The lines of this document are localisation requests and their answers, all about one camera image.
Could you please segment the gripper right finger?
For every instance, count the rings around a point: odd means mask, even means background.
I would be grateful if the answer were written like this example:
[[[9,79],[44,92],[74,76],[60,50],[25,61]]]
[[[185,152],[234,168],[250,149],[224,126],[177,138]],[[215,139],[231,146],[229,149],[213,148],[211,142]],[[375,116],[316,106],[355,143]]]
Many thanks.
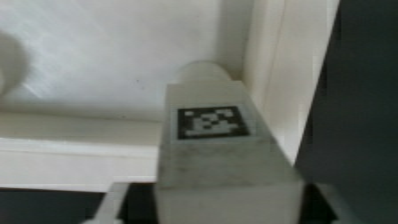
[[[300,224],[362,224],[343,196],[329,184],[305,185]]]

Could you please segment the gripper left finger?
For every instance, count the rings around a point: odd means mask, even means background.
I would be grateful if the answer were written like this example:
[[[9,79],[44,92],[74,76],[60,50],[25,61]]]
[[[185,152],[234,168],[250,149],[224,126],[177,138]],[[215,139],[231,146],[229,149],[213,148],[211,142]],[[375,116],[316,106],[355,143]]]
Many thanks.
[[[87,224],[158,224],[153,183],[114,183]]]

